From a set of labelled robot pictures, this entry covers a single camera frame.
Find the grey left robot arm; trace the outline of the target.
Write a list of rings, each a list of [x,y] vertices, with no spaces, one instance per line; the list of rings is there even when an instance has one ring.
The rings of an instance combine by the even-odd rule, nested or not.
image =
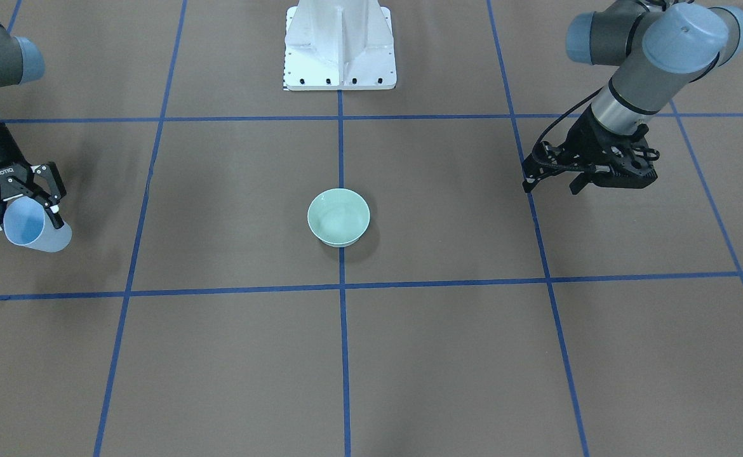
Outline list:
[[[523,160],[523,190],[546,178],[574,173],[570,190],[587,185],[641,190],[658,179],[658,150],[648,122],[685,86],[733,60],[743,50],[743,9],[691,1],[615,1],[604,11],[572,20],[570,60],[614,66],[599,90],[578,102],[583,113],[555,147],[540,134]]]

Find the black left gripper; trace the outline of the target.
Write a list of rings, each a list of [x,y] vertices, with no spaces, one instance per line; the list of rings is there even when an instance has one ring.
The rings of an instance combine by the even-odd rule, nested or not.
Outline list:
[[[523,191],[530,194],[541,180],[563,173],[577,175],[569,184],[572,195],[589,184],[641,190],[659,178],[654,168],[659,151],[648,146],[647,133],[645,123],[630,135],[613,133],[587,108],[558,147],[538,139],[522,162]]]

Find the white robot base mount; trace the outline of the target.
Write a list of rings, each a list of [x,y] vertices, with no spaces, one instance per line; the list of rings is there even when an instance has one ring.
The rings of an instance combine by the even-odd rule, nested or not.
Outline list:
[[[398,83],[394,26],[377,1],[300,1],[285,13],[283,87],[371,91]]]

